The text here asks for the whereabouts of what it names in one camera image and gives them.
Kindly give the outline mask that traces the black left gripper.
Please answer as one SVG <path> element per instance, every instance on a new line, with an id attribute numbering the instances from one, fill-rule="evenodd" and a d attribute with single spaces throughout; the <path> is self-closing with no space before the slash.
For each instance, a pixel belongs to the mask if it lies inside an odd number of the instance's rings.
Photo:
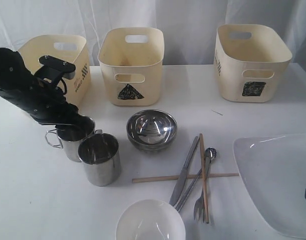
<path id="1" fill-rule="evenodd" d="M 79 115 L 77 106 L 66 101 L 67 86 L 60 88 L 58 84 L 35 77 L 19 52 L 0 47 L 0 97 L 25 111 L 40 125 L 93 129 L 93 119 Z"/>

